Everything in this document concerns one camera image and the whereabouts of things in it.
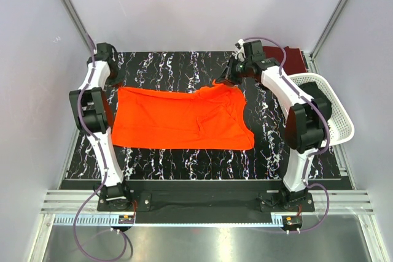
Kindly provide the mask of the orange t shirt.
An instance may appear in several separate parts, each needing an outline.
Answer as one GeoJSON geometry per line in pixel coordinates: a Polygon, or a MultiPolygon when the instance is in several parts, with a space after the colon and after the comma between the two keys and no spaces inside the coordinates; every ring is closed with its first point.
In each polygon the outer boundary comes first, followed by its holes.
{"type": "Polygon", "coordinates": [[[238,87],[213,84],[194,93],[121,87],[112,130],[118,147],[250,150],[246,98],[238,87]]]}

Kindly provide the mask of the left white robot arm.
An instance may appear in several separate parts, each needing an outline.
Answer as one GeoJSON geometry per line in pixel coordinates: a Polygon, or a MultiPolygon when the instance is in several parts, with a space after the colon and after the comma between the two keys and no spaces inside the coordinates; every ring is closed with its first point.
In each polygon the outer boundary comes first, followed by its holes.
{"type": "Polygon", "coordinates": [[[132,206],[132,194],[118,164],[112,129],[114,117],[107,103],[104,87],[117,81],[118,53],[109,43],[98,43],[87,60],[87,74],[81,86],[69,92],[69,102],[77,129],[93,148],[101,173],[101,184],[95,188],[98,210],[125,211],[132,206]]]}

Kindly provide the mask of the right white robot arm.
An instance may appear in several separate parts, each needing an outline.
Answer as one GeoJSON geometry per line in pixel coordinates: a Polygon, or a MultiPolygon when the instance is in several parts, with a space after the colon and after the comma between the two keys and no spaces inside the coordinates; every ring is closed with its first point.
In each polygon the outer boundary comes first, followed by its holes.
{"type": "Polygon", "coordinates": [[[248,37],[236,43],[237,51],[217,79],[217,83],[235,86],[244,79],[252,78],[271,91],[286,119],[284,140],[290,148],[287,171],[276,196],[266,205],[294,210],[307,197],[310,165],[316,155],[324,153],[330,144],[327,124],[332,114],[328,100],[314,98],[297,86],[286,74],[282,61],[267,58],[263,50],[264,38],[248,37]]]}

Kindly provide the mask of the folded maroon t shirt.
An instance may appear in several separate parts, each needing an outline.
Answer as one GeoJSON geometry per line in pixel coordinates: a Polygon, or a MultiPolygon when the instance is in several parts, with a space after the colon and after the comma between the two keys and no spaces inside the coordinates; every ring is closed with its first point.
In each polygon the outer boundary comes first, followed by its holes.
{"type": "MultiPolygon", "coordinates": [[[[267,58],[275,58],[279,63],[283,61],[283,52],[278,47],[263,46],[263,50],[267,58]]],[[[306,66],[303,60],[302,52],[299,48],[284,48],[286,52],[286,62],[284,63],[283,70],[287,75],[306,73],[306,66]]]]}

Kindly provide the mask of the black t shirt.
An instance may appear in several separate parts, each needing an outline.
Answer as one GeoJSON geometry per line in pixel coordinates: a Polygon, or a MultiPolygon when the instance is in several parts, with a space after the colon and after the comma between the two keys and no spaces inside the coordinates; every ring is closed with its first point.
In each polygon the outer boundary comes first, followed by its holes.
{"type": "Polygon", "coordinates": [[[316,82],[307,82],[300,88],[308,95],[313,97],[312,102],[319,109],[320,113],[328,121],[332,116],[332,103],[328,97],[319,89],[316,82]]]}

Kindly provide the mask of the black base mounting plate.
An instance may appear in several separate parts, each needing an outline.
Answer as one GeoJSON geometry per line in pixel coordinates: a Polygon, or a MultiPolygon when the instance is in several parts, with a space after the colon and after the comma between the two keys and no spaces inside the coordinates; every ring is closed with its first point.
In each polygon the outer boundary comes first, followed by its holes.
{"type": "Polygon", "coordinates": [[[267,212],[315,211],[305,188],[291,193],[280,180],[126,180],[107,189],[111,200],[124,191],[137,200],[139,210],[161,208],[241,207],[267,212]]]}

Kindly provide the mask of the white plastic laundry basket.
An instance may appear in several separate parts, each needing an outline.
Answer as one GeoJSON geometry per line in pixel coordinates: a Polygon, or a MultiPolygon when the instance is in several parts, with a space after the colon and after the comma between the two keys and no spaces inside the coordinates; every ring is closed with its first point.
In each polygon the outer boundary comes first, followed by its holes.
{"type": "Polygon", "coordinates": [[[332,115],[327,121],[330,131],[329,146],[344,144],[353,138],[355,132],[353,122],[325,78],[319,74],[309,72],[290,75],[289,78],[298,86],[308,82],[316,82],[318,89],[332,103],[332,115]]]}

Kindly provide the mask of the left aluminium frame post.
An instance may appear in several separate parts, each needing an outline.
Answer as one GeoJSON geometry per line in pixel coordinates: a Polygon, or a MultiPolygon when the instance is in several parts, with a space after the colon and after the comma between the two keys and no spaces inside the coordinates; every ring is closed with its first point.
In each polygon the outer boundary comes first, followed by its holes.
{"type": "Polygon", "coordinates": [[[89,51],[89,54],[91,58],[93,59],[93,54],[95,50],[95,44],[92,41],[85,25],[83,24],[82,19],[80,18],[79,14],[77,13],[77,10],[72,3],[72,0],[60,0],[63,7],[67,11],[75,29],[79,33],[79,36],[81,37],[83,43],[85,44],[86,48],[89,51]]]}

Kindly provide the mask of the aluminium frame post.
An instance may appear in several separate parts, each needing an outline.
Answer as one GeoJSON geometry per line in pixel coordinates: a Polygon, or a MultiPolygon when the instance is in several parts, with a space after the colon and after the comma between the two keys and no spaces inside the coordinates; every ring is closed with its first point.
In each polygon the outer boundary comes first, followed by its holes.
{"type": "Polygon", "coordinates": [[[86,48],[89,51],[89,54],[91,58],[93,59],[93,54],[95,50],[95,44],[92,41],[85,25],[83,24],[82,19],[80,18],[79,14],[77,13],[77,10],[72,3],[72,0],[60,0],[63,7],[67,11],[75,29],[79,33],[79,36],[81,37],[83,43],[85,44],[86,48]]]}
{"type": "Polygon", "coordinates": [[[323,45],[325,44],[326,40],[328,39],[330,33],[333,31],[333,28],[335,27],[337,21],[339,20],[341,14],[343,13],[347,3],[349,0],[339,0],[337,5],[335,6],[325,28],[323,29],[322,34],[318,38],[316,45],[312,49],[310,53],[310,57],[315,59],[319,52],[321,51],[323,45]]]}

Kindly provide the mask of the aluminium front rail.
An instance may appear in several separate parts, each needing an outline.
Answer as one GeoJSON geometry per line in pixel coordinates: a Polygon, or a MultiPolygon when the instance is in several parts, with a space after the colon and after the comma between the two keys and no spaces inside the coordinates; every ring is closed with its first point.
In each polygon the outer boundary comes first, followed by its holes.
{"type": "MultiPolygon", "coordinates": [[[[313,197],[315,211],[305,212],[322,214],[326,207],[329,213],[334,215],[371,215],[373,208],[366,191],[362,190],[331,190],[324,193],[321,190],[310,190],[313,197]]],[[[40,209],[42,214],[74,214],[85,202],[82,212],[96,212],[99,197],[86,190],[49,190],[44,198],[40,209]]],[[[231,209],[247,209],[241,207],[223,207],[231,209]]],[[[148,206],[143,207],[142,212],[151,212],[148,206]]]]}

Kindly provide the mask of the right aluminium frame post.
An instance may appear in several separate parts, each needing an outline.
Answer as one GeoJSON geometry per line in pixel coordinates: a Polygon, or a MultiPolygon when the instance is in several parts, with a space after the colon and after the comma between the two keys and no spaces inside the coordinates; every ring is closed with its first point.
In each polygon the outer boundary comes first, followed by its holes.
{"type": "Polygon", "coordinates": [[[326,40],[328,39],[330,33],[333,31],[333,28],[335,27],[337,21],[339,20],[341,14],[343,13],[347,3],[349,0],[339,0],[337,5],[335,6],[325,28],[323,29],[322,34],[318,38],[316,45],[312,49],[310,53],[310,57],[315,59],[319,52],[321,51],[323,45],[325,44],[326,40]]]}

